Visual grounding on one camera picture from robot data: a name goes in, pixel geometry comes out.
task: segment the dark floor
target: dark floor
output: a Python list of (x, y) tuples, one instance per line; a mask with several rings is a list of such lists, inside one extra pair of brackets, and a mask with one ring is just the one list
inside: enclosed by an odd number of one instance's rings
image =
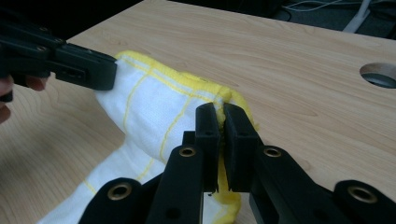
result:
[[(60, 38), (70, 38), (73, 35), (94, 26), (127, 7), (131, 7), (141, 0), (112, 0), (112, 1), (80, 1), (72, 5), (69, 1), (50, 0), (1, 0), (0, 7), (10, 7), (27, 16), (31, 21), (45, 25), (52, 33)], [(182, 3), (213, 7), (222, 10), (236, 11), (250, 15), (307, 24), (332, 30), (342, 31), (359, 9), (355, 5), (332, 5), (309, 12), (298, 12), (284, 9), (304, 0), (174, 0)], [(361, 0), (343, 0), (340, 3), (356, 3)], [(396, 36), (396, 0), (372, 0), (371, 13), (361, 28), (356, 32), (381, 38), (395, 38)], [(301, 5), (293, 9), (311, 9), (316, 5)]]

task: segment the metal grommet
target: metal grommet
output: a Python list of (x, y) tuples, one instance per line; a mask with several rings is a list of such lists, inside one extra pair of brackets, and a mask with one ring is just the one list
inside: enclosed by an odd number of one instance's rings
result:
[(363, 203), (376, 203), (378, 202), (378, 198), (368, 189), (358, 187), (358, 186), (350, 186), (347, 188), (347, 192), (356, 200), (359, 200)]
[(265, 148), (263, 153), (268, 157), (280, 157), (282, 156), (282, 152), (280, 152), (277, 148), (268, 147)]
[(119, 183), (113, 186), (108, 192), (107, 197), (112, 201), (118, 201), (128, 197), (132, 192), (131, 184), (127, 182)]
[(192, 147), (183, 147), (181, 150), (178, 151), (178, 154), (182, 157), (191, 157), (194, 156), (196, 153), (195, 149)]
[(43, 46), (37, 46), (37, 49), (40, 50), (40, 51), (44, 51), (44, 50), (46, 50), (47, 48), (46, 48), (46, 47), (43, 47)]

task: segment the wooden tabletop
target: wooden tabletop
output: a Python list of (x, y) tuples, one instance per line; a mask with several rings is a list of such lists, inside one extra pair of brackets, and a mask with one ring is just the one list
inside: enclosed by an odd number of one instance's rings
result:
[[(357, 179), (396, 200), (396, 90), (360, 74), (395, 76), (395, 41), (148, 0), (69, 42), (136, 50), (234, 88), (264, 143), (286, 149), (318, 184)], [(14, 97), (0, 125), (0, 223), (35, 223), (123, 134), (91, 90), (51, 78), (45, 91), (17, 86)], [(246, 195), (236, 222), (254, 223)]]

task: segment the white cloth with yellow trim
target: white cloth with yellow trim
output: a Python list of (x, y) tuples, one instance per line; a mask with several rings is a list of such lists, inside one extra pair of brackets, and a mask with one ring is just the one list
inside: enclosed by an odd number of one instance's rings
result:
[[(195, 129), (195, 108), (213, 102), (222, 127), (223, 103), (247, 111), (243, 97), (230, 88), (189, 73), (180, 73), (150, 57), (124, 51), (116, 58), (118, 71), (112, 91), (97, 91), (107, 114), (125, 133), (124, 144), (100, 163), (76, 191), (38, 223), (78, 223), (85, 207), (106, 182), (126, 177), (142, 184), (160, 174), (184, 131)], [(204, 196), (203, 223), (233, 223), (240, 195), (228, 191), (222, 160), (219, 193)]]

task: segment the human hand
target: human hand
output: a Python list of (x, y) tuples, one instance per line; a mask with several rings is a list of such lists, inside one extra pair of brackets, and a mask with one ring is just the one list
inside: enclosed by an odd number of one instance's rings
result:
[[(9, 93), (13, 86), (12, 76), (0, 78), (0, 96)], [(35, 91), (43, 91), (46, 88), (46, 77), (32, 77), (26, 76), (26, 84)], [(6, 103), (0, 102), (0, 123), (6, 121), (11, 115), (11, 111), (6, 106)]]

